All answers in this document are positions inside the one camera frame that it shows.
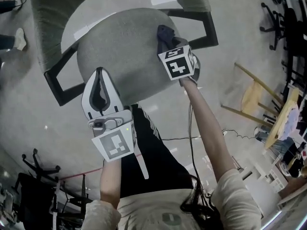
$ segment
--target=white t-shirt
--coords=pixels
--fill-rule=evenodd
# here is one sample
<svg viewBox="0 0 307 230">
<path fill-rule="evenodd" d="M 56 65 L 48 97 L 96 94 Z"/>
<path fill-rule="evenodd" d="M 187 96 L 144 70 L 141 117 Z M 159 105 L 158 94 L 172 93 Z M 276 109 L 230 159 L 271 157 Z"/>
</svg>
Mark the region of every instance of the white t-shirt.
<svg viewBox="0 0 307 230">
<path fill-rule="evenodd" d="M 86 205 L 82 230 L 198 230 L 191 214 L 180 210 L 191 189 L 165 190 L 133 195 L 120 200 L 118 209 L 95 200 Z M 227 171 L 211 197 L 225 229 L 258 230 L 260 211 L 237 170 Z"/>
</svg>

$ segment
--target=black shorts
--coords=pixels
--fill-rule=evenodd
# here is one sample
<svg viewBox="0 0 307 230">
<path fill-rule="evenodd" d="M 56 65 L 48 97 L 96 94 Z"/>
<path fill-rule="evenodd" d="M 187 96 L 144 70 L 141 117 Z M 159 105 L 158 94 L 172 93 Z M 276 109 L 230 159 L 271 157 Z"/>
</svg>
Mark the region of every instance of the black shorts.
<svg viewBox="0 0 307 230">
<path fill-rule="evenodd" d="M 189 172 L 164 145 L 160 134 L 143 109 L 132 105 L 137 142 L 149 179 L 145 180 L 134 154 L 121 159 L 120 197 L 170 189 L 193 189 Z"/>
</svg>

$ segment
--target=wooden chair leg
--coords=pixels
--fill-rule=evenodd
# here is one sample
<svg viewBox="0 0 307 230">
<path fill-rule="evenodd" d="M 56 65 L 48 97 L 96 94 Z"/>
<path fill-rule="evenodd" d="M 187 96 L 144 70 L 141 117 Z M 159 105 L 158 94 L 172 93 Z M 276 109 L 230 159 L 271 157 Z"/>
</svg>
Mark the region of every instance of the wooden chair leg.
<svg viewBox="0 0 307 230">
<path fill-rule="evenodd" d="M 268 108 L 264 104 L 258 103 L 258 106 L 262 107 L 264 110 L 268 111 L 269 113 L 273 114 L 275 117 L 278 117 L 278 112 L 274 111 L 273 109 Z"/>
<path fill-rule="evenodd" d="M 255 121 L 255 122 L 257 122 L 257 123 L 259 123 L 259 124 L 261 124 L 261 125 L 265 125 L 266 127 L 269 127 L 269 128 L 272 128 L 272 127 L 273 127 L 273 125 L 271 125 L 271 124 L 269 124 L 269 123 L 267 123 L 267 122 L 265 122 L 265 121 L 263 121 L 263 120 L 261 120 L 261 119 L 259 119 L 259 118 L 256 118 L 256 117 L 254 117 L 254 116 L 248 115 L 248 114 L 243 113 L 243 112 L 241 112 L 241 111 L 238 111 L 238 110 L 236 110 L 236 109 L 233 109 L 233 108 L 230 108 L 230 107 L 224 106 L 224 105 L 221 105 L 221 107 L 224 108 L 224 109 L 226 109 L 226 110 L 228 110 L 228 111 L 231 111 L 231 112 L 233 112 L 233 113 L 239 114 L 239 115 L 241 115 L 241 116 L 243 116 L 243 117 L 245 117 L 245 118 L 248 118 L 248 119 L 250 119 L 250 120 L 252 120 L 252 121 Z"/>
<path fill-rule="evenodd" d="M 243 66 L 235 63 L 236 67 L 239 67 L 242 71 L 244 71 L 247 75 L 249 75 L 254 81 L 259 83 L 271 96 L 273 96 L 281 105 L 284 105 L 281 98 L 278 97 L 278 95 L 271 90 L 264 82 L 262 82 L 259 78 L 257 78 L 254 74 L 252 74 L 250 71 L 246 70 Z"/>
</svg>

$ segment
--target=gray upholstered chair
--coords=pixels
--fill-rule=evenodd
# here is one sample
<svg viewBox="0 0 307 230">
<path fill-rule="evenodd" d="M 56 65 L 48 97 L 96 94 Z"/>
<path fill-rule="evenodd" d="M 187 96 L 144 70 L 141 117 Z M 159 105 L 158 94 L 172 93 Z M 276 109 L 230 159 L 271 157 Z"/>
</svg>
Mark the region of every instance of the gray upholstered chair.
<svg viewBox="0 0 307 230">
<path fill-rule="evenodd" d="M 66 23 L 83 1 L 31 0 L 39 64 L 60 105 L 83 92 L 97 67 L 108 70 L 124 104 L 136 103 L 169 87 L 173 82 L 158 60 L 156 37 L 161 24 L 180 36 L 169 16 L 203 22 L 206 36 L 190 41 L 192 49 L 218 44 L 208 0 L 178 0 L 182 9 L 140 8 L 113 14 L 62 53 Z M 84 83 L 63 90 L 57 75 L 75 52 Z"/>
</svg>

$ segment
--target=concrete floor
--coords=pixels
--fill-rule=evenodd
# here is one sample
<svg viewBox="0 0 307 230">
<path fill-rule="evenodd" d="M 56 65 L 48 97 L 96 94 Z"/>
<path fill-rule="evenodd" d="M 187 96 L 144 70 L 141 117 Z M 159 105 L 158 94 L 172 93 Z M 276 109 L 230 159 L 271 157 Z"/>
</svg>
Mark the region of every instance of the concrete floor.
<svg viewBox="0 0 307 230">
<path fill-rule="evenodd" d="M 273 34 L 264 34 L 259 26 L 270 27 L 267 12 L 261 7 L 265 2 L 273 10 L 272 0 L 209 0 L 219 46 L 195 50 L 201 61 L 200 91 L 216 115 L 222 129 L 234 129 L 241 135 L 252 136 L 256 124 L 226 110 L 221 103 L 235 107 L 239 105 L 243 90 L 251 80 L 237 69 L 234 62 L 256 74 L 272 89 L 284 83 L 285 74 L 281 66 L 283 43 L 277 51 L 269 50 Z M 74 42 L 74 34 L 95 21 L 114 12 L 129 8 L 179 8 L 177 2 L 153 6 L 150 0 L 87 0 L 73 14 L 68 22 L 62 40 L 65 50 Z M 13 35 L 18 27 L 25 31 L 28 42 L 25 51 L 0 52 L 5 62 L 0 71 L 0 144 L 6 152 L 24 169 L 21 154 L 31 156 L 33 148 L 38 149 L 44 167 L 59 165 L 60 177 L 78 174 L 102 167 L 102 156 L 91 142 L 92 133 L 81 108 L 81 97 L 60 107 L 40 70 L 37 61 L 34 37 L 34 22 L 31 1 L 28 0 L 19 12 L 2 14 L 0 33 Z M 182 37 L 194 39 L 204 35 L 200 22 L 174 18 Z M 68 86 L 81 81 L 76 58 L 69 61 L 60 75 L 60 82 Z M 162 138 L 187 137 L 189 101 L 179 84 L 143 100 L 140 104 L 157 126 Z M 192 133 L 197 136 L 196 124 Z M 246 157 L 260 154 L 263 144 L 256 140 L 237 138 L 229 132 L 226 142 L 230 153 L 242 167 L 248 166 Z M 210 163 L 200 139 L 193 141 L 195 162 L 202 182 L 207 189 L 216 185 Z M 173 155 L 184 166 L 190 168 L 191 155 L 188 140 L 165 141 L 175 151 Z M 99 195 L 100 172 L 87 175 L 86 184 L 91 188 L 90 197 Z M 82 177 L 70 179 L 67 186 L 80 191 Z"/>
</svg>

